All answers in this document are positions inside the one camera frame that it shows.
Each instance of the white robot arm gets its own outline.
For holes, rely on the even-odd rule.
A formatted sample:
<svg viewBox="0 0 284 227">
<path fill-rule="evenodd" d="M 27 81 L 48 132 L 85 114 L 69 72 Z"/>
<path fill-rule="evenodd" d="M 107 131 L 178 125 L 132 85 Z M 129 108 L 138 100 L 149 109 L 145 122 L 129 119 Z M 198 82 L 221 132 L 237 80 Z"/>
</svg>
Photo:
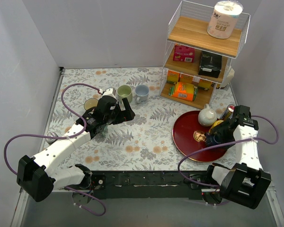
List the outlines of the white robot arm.
<svg viewBox="0 0 284 227">
<path fill-rule="evenodd" d="M 29 158 L 24 156 L 18 165 L 17 183 L 33 197 L 35 201 L 45 199 L 53 189 L 77 184 L 85 189 L 90 185 L 91 171 L 77 164 L 68 169 L 56 170 L 58 165 L 78 147 L 101 133 L 107 125 L 131 121 L 135 114 L 127 99 L 123 99 L 125 110 L 121 111 L 115 98 L 115 90 L 108 89 L 99 99 L 97 107 L 87 110 L 83 118 L 86 129 L 80 135 L 70 138 L 84 129 L 79 118 L 70 130 L 64 134 L 65 140 L 58 140 L 42 152 Z"/>
<path fill-rule="evenodd" d="M 264 196 L 271 176 L 263 171 L 257 153 L 258 124 L 251 119 L 249 107 L 236 106 L 233 117 L 215 126 L 206 134 L 207 146 L 251 139 L 237 143 L 237 160 L 232 169 L 213 163 L 207 169 L 211 176 L 220 185 L 220 195 L 223 198 L 255 209 Z"/>
</svg>

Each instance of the white wall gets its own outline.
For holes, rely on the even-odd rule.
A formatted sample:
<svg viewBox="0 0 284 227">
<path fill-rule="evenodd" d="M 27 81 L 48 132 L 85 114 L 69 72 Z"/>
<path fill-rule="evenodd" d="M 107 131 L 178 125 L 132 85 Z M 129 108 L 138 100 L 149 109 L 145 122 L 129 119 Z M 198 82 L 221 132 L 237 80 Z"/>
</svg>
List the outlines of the white wall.
<svg viewBox="0 0 284 227">
<path fill-rule="evenodd" d="M 43 134 L 59 68 L 21 0 L 0 0 L 0 227 L 10 225 L 20 187 L 6 167 L 3 147 L 20 133 Z M 18 139 L 8 149 L 18 160 L 38 151 L 40 140 Z"/>
<path fill-rule="evenodd" d="M 181 0 L 23 2 L 59 66 L 98 68 L 162 65 L 168 22 Z M 253 15 L 261 0 L 240 2 Z"/>
<path fill-rule="evenodd" d="M 251 20 L 248 42 L 233 67 L 238 102 L 250 106 L 252 114 L 271 119 L 280 131 L 276 145 L 259 143 L 259 155 L 272 175 L 284 214 L 284 0 L 262 0 Z M 275 137 L 263 121 L 259 135 Z"/>
</svg>

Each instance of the shelf rack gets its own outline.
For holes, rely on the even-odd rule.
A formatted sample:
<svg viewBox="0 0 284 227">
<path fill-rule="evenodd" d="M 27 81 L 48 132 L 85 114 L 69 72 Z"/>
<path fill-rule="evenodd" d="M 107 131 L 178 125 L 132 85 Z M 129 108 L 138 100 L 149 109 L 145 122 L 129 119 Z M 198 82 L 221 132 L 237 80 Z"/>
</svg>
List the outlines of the shelf rack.
<svg viewBox="0 0 284 227">
<path fill-rule="evenodd" d="M 231 60 L 237 58 L 247 39 L 250 14 L 241 13 L 235 29 L 228 39 L 217 39 L 207 33 L 213 7 L 189 1 L 181 1 L 168 26 L 165 54 L 163 60 L 160 96 L 186 105 L 203 109 L 209 104 L 217 84 L 221 84 L 229 73 Z M 195 48 L 194 62 L 173 61 L 175 44 Z M 201 52 L 207 51 L 222 55 L 222 70 L 218 78 L 198 75 Z M 213 82 L 208 91 L 199 89 L 195 101 L 187 101 L 168 95 L 170 84 L 166 83 L 167 70 L 180 72 L 199 79 Z"/>
</svg>

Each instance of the table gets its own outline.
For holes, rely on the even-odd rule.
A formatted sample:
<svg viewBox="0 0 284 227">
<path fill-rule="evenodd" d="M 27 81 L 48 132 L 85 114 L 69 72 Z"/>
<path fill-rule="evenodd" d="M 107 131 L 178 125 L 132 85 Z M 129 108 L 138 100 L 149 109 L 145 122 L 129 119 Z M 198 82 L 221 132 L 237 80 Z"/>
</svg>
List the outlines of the table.
<svg viewBox="0 0 284 227">
<path fill-rule="evenodd" d="M 105 89 L 128 84 L 147 84 L 151 90 L 145 105 L 131 103 L 136 117 L 131 122 L 110 125 L 105 137 L 98 136 L 81 146 L 65 159 L 59 168 L 82 163 L 91 170 L 176 170 L 183 157 L 173 144 L 171 129 L 175 120 L 187 111 L 196 110 L 159 97 L 161 68 L 121 68 L 66 70 L 48 130 L 62 135 L 77 119 L 61 103 L 62 90 L 72 83 L 88 83 Z M 76 112 L 83 114 L 85 100 L 99 95 L 86 87 L 74 87 L 66 92 L 65 101 Z M 212 107 L 220 115 L 224 108 L 235 103 L 229 86 L 216 90 Z M 115 138 L 114 144 L 107 138 Z M 227 167 L 235 162 L 235 149 L 231 148 L 217 160 Z M 187 160 L 185 170 L 206 170 L 209 163 Z M 284 226 L 284 218 L 274 186 L 269 186 L 266 195 L 256 210 L 236 203 L 213 208 L 185 198 L 165 199 L 107 199 L 107 213 L 98 218 L 73 206 L 71 192 L 52 192 L 43 202 L 36 203 L 22 191 L 16 208 L 12 227 L 75 226 Z M 102 208 L 95 201 L 91 209 Z"/>
<path fill-rule="evenodd" d="M 131 102 L 136 113 L 133 121 L 109 125 L 108 132 L 97 135 L 82 145 L 58 168 L 67 168 L 81 163 L 91 170 L 177 170 L 183 155 L 177 150 L 172 139 L 172 128 L 176 119 L 193 107 L 159 96 L 162 68 L 110 68 L 65 70 L 59 94 L 55 103 L 48 130 L 63 135 L 77 120 L 61 103 L 61 92 L 73 83 L 87 83 L 101 89 L 118 88 L 127 84 L 132 89 L 145 84 L 150 88 L 149 100 L 145 104 Z M 79 114 L 84 113 L 84 103 L 89 98 L 99 99 L 93 89 L 77 86 L 64 95 L 65 103 Z M 228 104 L 235 103 L 231 88 L 216 90 L 212 108 L 218 116 Z M 215 161 L 229 168 L 235 163 L 235 149 Z M 209 163 L 187 160 L 183 170 L 206 170 Z"/>
</svg>

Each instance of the food package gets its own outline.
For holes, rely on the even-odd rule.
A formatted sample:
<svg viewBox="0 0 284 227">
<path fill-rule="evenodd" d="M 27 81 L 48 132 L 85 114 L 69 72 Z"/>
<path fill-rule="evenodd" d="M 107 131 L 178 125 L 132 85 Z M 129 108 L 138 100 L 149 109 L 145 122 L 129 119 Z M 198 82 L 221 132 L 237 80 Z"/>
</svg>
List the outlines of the food package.
<svg viewBox="0 0 284 227">
<path fill-rule="evenodd" d="M 175 45 L 174 61 L 194 62 L 195 49 L 188 46 Z"/>
<path fill-rule="evenodd" d="M 207 91 L 212 85 L 212 82 L 205 80 L 205 79 L 200 79 L 198 83 L 198 88 L 204 89 Z"/>
<path fill-rule="evenodd" d="M 198 87 L 193 84 L 178 82 L 174 91 L 171 92 L 171 96 L 176 98 L 185 99 L 188 101 L 194 101 L 198 92 Z"/>
<path fill-rule="evenodd" d="M 193 77 L 185 74 L 180 74 L 180 82 L 191 84 L 193 82 Z"/>
<path fill-rule="evenodd" d="M 222 69 L 222 56 L 202 51 L 199 75 L 218 78 Z"/>
<path fill-rule="evenodd" d="M 177 83 L 179 81 L 180 73 L 168 70 L 167 82 L 170 84 Z"/>
</svg>

